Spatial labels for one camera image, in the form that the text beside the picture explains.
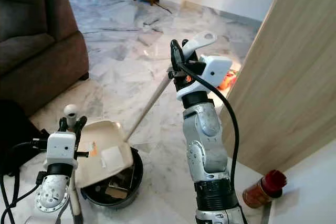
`marble floor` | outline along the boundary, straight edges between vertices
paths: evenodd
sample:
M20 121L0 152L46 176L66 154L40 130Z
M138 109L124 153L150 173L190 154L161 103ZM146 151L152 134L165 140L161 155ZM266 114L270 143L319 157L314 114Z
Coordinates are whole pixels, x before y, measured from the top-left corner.
M168 11L133 0L70 0L89 53L90 79L79 81L31 117L40 129L55 131L65 105L74 103L89 121L118 121L125 132L166 74L170 64L170 41L192 38L203 30L218 34L218 41L198 54L225 55L236 65L244 60L256 30L218 15L211 8ZM185 155L182 133L183 107L170 84L131 136L144 163L144 177L135 202L112 211L91 205L80 197L85 223L195 223L193 183ZM20 194L30 190L42 169L44 154L22 167ZM238 164L236 190L241 192L261 177ZM5 178L12 192L13 181ZM30 196L13 210L17 223L32 211ZM243 209L250 224L261 222L262 209ZM70 218L70 211L64 213Z

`black sofa leg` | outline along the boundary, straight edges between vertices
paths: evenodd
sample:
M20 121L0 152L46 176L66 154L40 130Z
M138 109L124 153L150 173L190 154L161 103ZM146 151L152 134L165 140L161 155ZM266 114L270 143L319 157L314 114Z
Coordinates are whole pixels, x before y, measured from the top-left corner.
M87 80L88 78L89 78L89 73L87 72L87 73L83 74L83 75L79 78L79 80L80 80L80 81L85 81L85 80Z

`wooden panel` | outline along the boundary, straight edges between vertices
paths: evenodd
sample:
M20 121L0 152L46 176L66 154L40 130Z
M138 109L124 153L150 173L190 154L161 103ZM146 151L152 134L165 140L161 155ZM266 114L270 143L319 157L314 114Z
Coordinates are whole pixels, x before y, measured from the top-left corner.
M228 99L240 128L238 159L286 170L336 138L336 0L276 0ZM220 115L233 150L232 124Z

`brown sofa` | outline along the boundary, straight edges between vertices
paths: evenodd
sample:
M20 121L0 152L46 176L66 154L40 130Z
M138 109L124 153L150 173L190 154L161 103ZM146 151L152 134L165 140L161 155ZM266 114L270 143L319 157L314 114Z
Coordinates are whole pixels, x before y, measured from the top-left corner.
M32 115L88 68L68 0L0 0L0 99Z

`dustpan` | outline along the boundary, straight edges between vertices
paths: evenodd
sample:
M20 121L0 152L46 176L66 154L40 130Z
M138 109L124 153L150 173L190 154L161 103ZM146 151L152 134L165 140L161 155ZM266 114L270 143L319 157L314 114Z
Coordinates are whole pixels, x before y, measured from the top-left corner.
M87 124L81 132L76 187L83 188L111 177L133 164L131 147L118 122L102 120Z

